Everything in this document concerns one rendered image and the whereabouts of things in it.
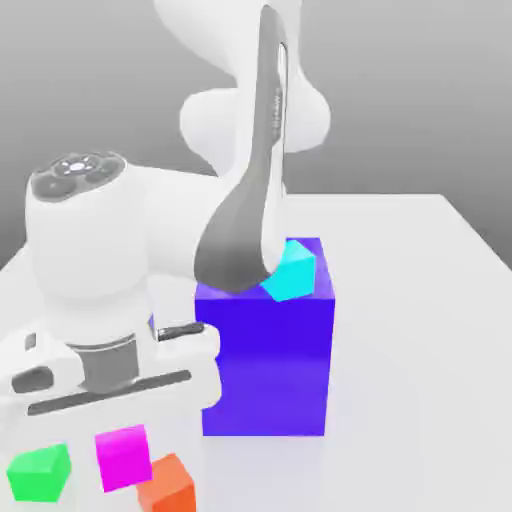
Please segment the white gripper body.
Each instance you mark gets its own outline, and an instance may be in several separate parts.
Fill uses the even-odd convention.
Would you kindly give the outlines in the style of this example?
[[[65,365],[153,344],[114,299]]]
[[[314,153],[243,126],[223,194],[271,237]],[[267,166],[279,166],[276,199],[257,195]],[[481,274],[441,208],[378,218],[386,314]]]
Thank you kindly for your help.
[[[102,430],[193,414],[221,396],[219,351],[208,325],[145,326],[92,345],[28,325],[5,340],[5,430]]]

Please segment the small magenta cube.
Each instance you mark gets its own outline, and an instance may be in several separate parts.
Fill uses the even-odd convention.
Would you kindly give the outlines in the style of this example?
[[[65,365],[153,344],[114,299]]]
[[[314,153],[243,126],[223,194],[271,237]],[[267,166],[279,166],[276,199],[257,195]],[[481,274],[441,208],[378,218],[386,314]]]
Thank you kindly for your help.
[[[147,434],[142,424],[97,434],[95,448],[105,492],[152,479]]]

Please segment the small orange cube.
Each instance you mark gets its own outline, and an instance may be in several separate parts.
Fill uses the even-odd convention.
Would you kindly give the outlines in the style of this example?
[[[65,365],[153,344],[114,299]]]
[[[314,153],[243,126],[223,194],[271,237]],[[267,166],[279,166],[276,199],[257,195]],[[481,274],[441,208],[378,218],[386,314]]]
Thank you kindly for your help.
[[[195,484],[175,453],[152,463],[152,479],[136,485],[143,512],[197,512]]]

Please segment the small cyan cube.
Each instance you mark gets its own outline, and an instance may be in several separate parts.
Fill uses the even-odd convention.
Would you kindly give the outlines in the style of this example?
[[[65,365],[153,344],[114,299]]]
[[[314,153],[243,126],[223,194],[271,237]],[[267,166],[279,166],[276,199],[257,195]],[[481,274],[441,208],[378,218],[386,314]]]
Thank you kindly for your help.
[[[315,275],[316,256],[298,240],[289,240],[275,272],[260,286],[276,302],[283,302],[311,295]]]

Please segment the small green cube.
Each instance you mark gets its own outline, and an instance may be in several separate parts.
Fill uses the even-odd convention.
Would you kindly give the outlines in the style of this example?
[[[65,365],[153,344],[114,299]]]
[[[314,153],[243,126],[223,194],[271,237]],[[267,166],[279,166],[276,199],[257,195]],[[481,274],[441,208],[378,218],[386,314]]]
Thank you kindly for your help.
[[[68,447],[59,443],[16,455],[6,474],[16,501],[57,503],[71,469]]]

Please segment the large blue box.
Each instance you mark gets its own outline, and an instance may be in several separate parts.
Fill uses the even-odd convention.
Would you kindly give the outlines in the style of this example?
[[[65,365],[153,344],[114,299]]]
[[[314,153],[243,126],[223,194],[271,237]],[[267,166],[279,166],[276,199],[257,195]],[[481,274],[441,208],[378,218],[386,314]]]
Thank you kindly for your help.
[[[260,286],[237,295],[196,288],[196,318],[221,339],[222,396],[202,413],[206,436],[325,432],[336,297],[321,240],[299,242],[315,268],[308,295],[277,302]]]

